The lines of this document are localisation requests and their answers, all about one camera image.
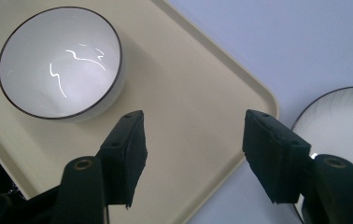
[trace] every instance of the white bowl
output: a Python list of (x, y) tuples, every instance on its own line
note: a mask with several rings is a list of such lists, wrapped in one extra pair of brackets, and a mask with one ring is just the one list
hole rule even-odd
[[(353, 87), (329, 92), (313, 102), (292, 129), (311, 145), (310, 154), (331, 154), (353, 163)], [(300, 216), (304, 198), (296, 204)]]
[(124, 84), (113, 26), (80, 7), (57, 7), (18, 27), (0, 55), (0, 86), (20, 111), (82, 121), (110, 107)]

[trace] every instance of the white surface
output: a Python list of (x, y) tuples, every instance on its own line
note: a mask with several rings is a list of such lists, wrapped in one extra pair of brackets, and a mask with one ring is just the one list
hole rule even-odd
[(56, 8), (26, 21), (10, 37), (0, 80), (18, 108), (58, 119), (88, 110), (107, 95), (120, 80), (120, 61), (120, 42), (108, 21), (83, 8)]
[[(273, 91), (289, 127), (320, 95), (353, 86), (353, 1), (170, 2)], [(191, 223), (299, 223), (257, 182), (244, 163)]]

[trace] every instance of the white plate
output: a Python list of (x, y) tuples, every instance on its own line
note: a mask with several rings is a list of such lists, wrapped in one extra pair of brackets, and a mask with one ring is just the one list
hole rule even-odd
[[(311, 144), (310, 155), (331, 154), (353, 163), (353, 87), (318, 98), (297, 119), (294, 132)], [(301, 212), (303, 198), (297, 203)]]
[(107, 20), (85, 8), (58, 7), (33, 16), (7, 40), (0, 85), (31, 116), (88, 119), (119, 95), (120, 65), (120, 41)]

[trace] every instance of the beige tray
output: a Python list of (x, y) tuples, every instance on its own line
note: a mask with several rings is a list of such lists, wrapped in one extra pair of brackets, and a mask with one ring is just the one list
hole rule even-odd
[(121, 115), (142, 109), (147, 167), (133, 207), (110, 206), (111, 222), (185, 222), (244, 159), (245, 111), (277, 116), (275, 98), (161, 0), (0, 0), (0, 52), (22, 22), (61, 6), (94, 10), (115, 26), (126, 85), (104, 114), (81, 123), (31, 118), (0, 89), (0, 162), (33, 197), (58, 185), (69, 161), (94, 155)]

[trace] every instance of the white table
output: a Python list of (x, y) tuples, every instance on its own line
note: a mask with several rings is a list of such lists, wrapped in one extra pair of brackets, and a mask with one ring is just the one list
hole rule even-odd
[[(248, 71), (291, 127), (322, 94), (353, 86), (353, 1), (170, 0)], [(299, 223), (271, 204), (245, 162), (190, 223)]]

